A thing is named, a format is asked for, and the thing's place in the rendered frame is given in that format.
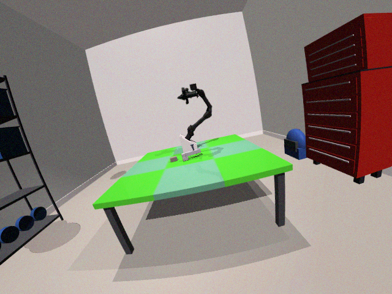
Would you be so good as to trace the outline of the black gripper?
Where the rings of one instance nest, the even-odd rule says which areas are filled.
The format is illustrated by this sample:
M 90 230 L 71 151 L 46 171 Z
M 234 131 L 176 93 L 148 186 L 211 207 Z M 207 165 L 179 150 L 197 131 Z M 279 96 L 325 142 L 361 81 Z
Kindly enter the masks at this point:
M 188 104 L 189 103 L 188 98 L 191 98 L 192 94 L 190 91 L 189 92 L 185 92 L 185 91 L 186 91 L 185 88 L 182 88 L 182 94 L 178 97 L 178 99 L 181 99 L 183 101 L 186 100 L 186 104 Z

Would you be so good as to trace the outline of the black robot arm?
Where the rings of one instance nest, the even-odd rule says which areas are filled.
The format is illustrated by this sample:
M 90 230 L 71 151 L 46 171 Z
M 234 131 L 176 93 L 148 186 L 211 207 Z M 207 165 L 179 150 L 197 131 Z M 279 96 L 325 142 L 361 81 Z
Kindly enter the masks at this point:
M 207 104 L 208 108 L 206 110 L 206 113 L 194 124 L 194 125 L 190 125 L 187 128 L 187 135 L 186 135 L 186 139 L 190 141 L 191 137 L 194 136 L 194 130 L 196 129 L 196 127 L 198 127 L 205 119 L 209 118 L 212 116 L 212 105 L 209 102 L 209 100 L 206 98 L 205 96 L 205 92 L 202 89 L 197 89 L 197 85 L 196 84 L 192 84 L 189 85 L 190 86 L 190 90 L 191 90 L 191 94 L 192 97 L 196 97 L 197 98 L 200 96 L 205 103 Z

